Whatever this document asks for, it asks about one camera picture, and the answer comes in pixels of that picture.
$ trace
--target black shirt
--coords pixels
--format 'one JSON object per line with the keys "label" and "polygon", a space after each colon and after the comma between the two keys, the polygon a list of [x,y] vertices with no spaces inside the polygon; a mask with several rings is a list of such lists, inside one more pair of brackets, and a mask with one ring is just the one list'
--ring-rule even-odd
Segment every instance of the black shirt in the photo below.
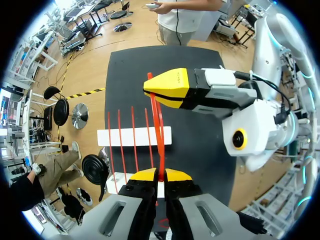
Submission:
{"label": "black shirt", "polygon": [[38,177],[35,176],[32,184],[27,178],[28,174],[29,173],[22,175],[10,187],[13,197],[15,198],[17,208],[20,211],[32,209],[45,198],[45,194],[42,190]]}

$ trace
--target person's hand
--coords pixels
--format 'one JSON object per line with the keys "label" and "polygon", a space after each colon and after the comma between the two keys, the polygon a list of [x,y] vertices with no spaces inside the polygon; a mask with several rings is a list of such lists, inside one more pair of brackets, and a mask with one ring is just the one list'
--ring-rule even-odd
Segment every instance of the person's hand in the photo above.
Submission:
{"label": "person's hand", "polygon": [[159,7],[150,9],[151,12],[155,12],[157,14],[167,14],[172,10],[170,2],[155,1],[154,4],[159,5]]}

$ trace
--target white t-shirt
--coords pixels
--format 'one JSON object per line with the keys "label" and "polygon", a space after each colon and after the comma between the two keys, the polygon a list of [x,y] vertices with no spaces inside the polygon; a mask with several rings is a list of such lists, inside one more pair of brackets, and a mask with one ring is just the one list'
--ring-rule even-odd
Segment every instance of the white t-shirt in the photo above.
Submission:
{"label": "white t-shirt", "polygon": [[[186,2],[189,0],[177,0],[178,2]],[[173,3],[176,0],[161,0],[162,3]],[[185,10],[185,9],[178,9],[178,17],[179,23],[177,27],[177,32],[184,34],[184,33],[192,33],[195,32],[199,25],[201,18],[204,14],[204,11],[193,11],[193,10]],[[177,9],[172,9],[167,14],[158,14],[158,22],[162,26],[171,31],[176,31],[177,26]]]}

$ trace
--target wooden floor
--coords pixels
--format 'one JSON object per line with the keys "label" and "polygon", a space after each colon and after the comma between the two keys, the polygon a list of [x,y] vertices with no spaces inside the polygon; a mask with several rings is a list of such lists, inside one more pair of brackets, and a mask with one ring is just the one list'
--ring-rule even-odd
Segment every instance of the wooden floor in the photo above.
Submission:
{"label": "wooden floor", "polygon": [[[130,10],[134,13],[132,16],[124,19],[124,21],[132,22],[132,27],[129,30],[113,32],[113,27],[119,24],[120,20],[111,20],[101,26],[99,32],[102,33],[102,36],[89,40],[83,51],[78,52],[72,57],[63,84],[62,94],[64,96],[104,88],[106,86],[108,63],[112,52],[162,44],[157,38],[157,34],[160,37],[159,32],[157,32],[157,14],[142,8],[149,2],[150,0],[135,0],[130,2]],[[111,10],[116,11],[119,8],[121,8],[120,2],[111,4],[107,7],[107,10],[108,12]],[[247,45],[248,49],[230,45],[222,42],[216,34],[212,34],[206,42],[191,40],[189,43],[191,47],[211,49],[219,52],[225,68],[243,72],[248,72],[251,69],[255,49],[254,40],[250,39]],[[33,84],[32,90],[41,95],[43,95],[49,85],[56,85],[61,89],[63,73],[66,70],[66,62],[70,56],[68,55],[65,58],[61,56],[57,41],[53,42],[48,51],[58,61],[58,64],[48,72],[42,69],[38,71],[35,78],[37,82]],[[77,141],[82,157],[88,154],[97,155],[100,150],[97,141],[97,130],[105,128],[105,93],[98,92],[88,96],[77,97],[68,100],[68,102],[70,110],[78,103],[86,104],[89,109],[89,120],[85,128],[76,130],[72,126],[71,119],[68,119],[66,124],[60,127],[60,135],[63,135],[65,139],[64,144],[71,146],[72,141]],[[32,107],[42,115],[43,108],[38,105],[33,105]],[[58,137],[57,129],[57,126],[52,123],[51,135],[54,140],[57,140]],[[43,157],[45,155],[39,155],[38,161]],[[269,161],[265,167],[251,173],[239,162],[235,172],[235,184],[229,206],[235,211],[244,208],[251,200],[268,190],[280,178],[288,166],[288,163],[280,164],[275,161]],[[100,186],[90,183],[85,177],[78,178],[69,183],[69,188],[74,196],[76,195],[75,189],[78,187],[85,189],[90,194],[93,198],[93,207],[98,204]],[[88,211],[91,207],[85,206],[85,209]]]}

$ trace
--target white foam board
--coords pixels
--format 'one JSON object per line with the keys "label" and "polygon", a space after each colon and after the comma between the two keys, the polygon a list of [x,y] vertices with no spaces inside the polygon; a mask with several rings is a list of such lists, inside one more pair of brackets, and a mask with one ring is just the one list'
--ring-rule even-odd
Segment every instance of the white foam board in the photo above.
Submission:
{"label": "white foam board", "polygon": [[[132,147],[134,146],[134,132],[135,132],[135,145],[136,146],[149,146],[149,138],[148,138],[148,129],[147,127],[137,127],[133,128],[122,128],[121,129],[121,140],[123,147]],[[171,135],[171,127],[164,126],[164,144],[171,145],[172,144],[172,135]],[[150,143],[152,146],[157,145],[157,137],[156,137],[156,129],[154,126],[149,127],[150,133]],[[120,147],[120,134],[119,129],[111,129],[111,146],[112,147]],[[108,147],[109,144],[109,130],[97,130],[97,138],[98,138],[98,146]]]}

